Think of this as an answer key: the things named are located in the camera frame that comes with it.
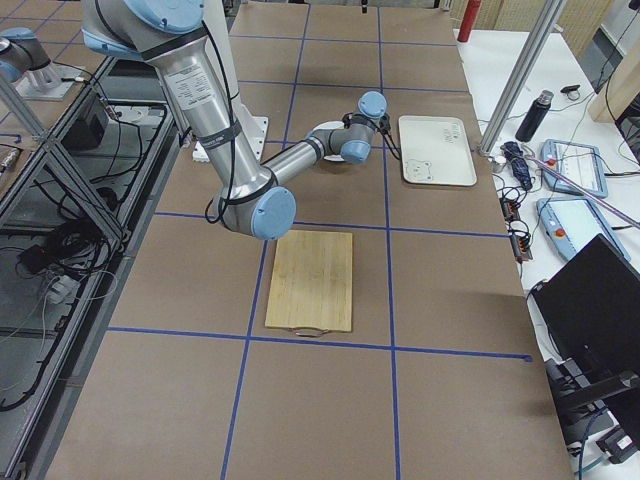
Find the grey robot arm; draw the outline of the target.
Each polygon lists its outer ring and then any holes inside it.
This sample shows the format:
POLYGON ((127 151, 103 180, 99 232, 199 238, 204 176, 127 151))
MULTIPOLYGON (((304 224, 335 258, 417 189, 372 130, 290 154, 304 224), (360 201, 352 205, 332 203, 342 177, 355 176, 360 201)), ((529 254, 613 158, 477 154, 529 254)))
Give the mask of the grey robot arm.
POLYGON ((85 44, 105 56, 143 61, 164 83, 174 116, 204 149, 222 188, 207 210, 212 222, 261 240, 276 240, 291 228, 294 195, 285 188, 329 155, 363 163, 385 117, 387 101, 365 93, 341 129, 315 129, 260 163, 234 110, 229 73, 234 66, 227 24, 205 22, 203 1, 84 1, 85 44))
POLYGON ((1 76, 27 100, 61 101, 71 88, 62 72, 27 27, 1 32, 1 76))

